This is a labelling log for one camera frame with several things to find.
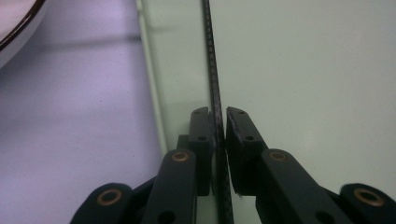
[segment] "clamp jaw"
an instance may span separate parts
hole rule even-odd
[[[191,113],[190,133],[163,158],[158,175],[136,189],[96,189],[71,224],[195,223],[196,197],[211,186],[214,134],[207,107]],[[247,112],[227,108],[226,148],[235,192],[256,196],[262,223],[396,223],[396,202],[363,184],[339,195],[318,185],[291,154],[269,149]]]

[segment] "glass panel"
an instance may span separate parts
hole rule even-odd
[[[201,1],[141,9],[163,148],[173,149],[190,112],[210,105]],[[361,182],[396,198],[395,9],[393,1],[211,1],[223,110],[246,110],[267,145],[294,155],[321,186],[338,193]],[[233,211],[235,223],[260,223],[252,197],[234,194]]]
[[[267,145],[294,155],[321,186],[338,193],[361,182],[396,198],[395,2],[211,9],[223,106],[246,110]],[[254,199],[233,204],[235,223],[257,216]]]

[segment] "plate rim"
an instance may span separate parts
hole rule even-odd
[[[0,40],[0,51],[6,48],[17,36],[26,28],[30,22],[35,18],[38,14],[38,11],[47,0],[35,0],[32,7],[26,13],[26,15],[22,18],[22,20],[8,33],[2,40]]]

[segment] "white table surface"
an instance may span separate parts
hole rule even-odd
[[[0,223],[68,223],[161,163],[133,0],[52,1],[0,69]]]

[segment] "black plastic part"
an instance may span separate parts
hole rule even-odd
[[[197,194],[207,196],[210,191],[210,180],[212,176],[212,133],[209,126],[209,112],[207,107],[192,111],[190,119],[189,147],[196,156],[197,163]]]
[[[106,184],[94,190],[75,213],[71,224],[121,224],[133,219],[133,191],[123,184]]]
[[[340,202],[340,196],[328,189],[323,188],[324,191],[326,191],[327,195],[329,195],[329,197],[332,199],[333,202],[335,202],[336,204],[339,204]]]
[[[355,223],[396,223],[396,202],[384,192],[363,184],[341,188],[340,204]]]
[[[274,210],[283,217],[277,223],[352,223],[288,152],[264,150],[258,167],[263,187],[258,192],[256,207],[262,222],[269,215],[262,206],[271,201],[272,206],[277,206]]]
[[[155,179],[156,177],[153,177],[133,190],[134,196],[128,209],[128,216],[132,218],[128,218],[128,220],[131,220],[128,223],[138,224],[141,222]]]
[[[176,149],[189,149],[189,135],[188,134],[181,134],[178,136]]]
[[[163,158],[141,223],[194,223],[195,210],[195,155],[190,150],[170,151]]]
[[[256,195],[259,173],[256,163],[268,149],[247,112],[227,108],[226,148],[233,189],[241,195]]]

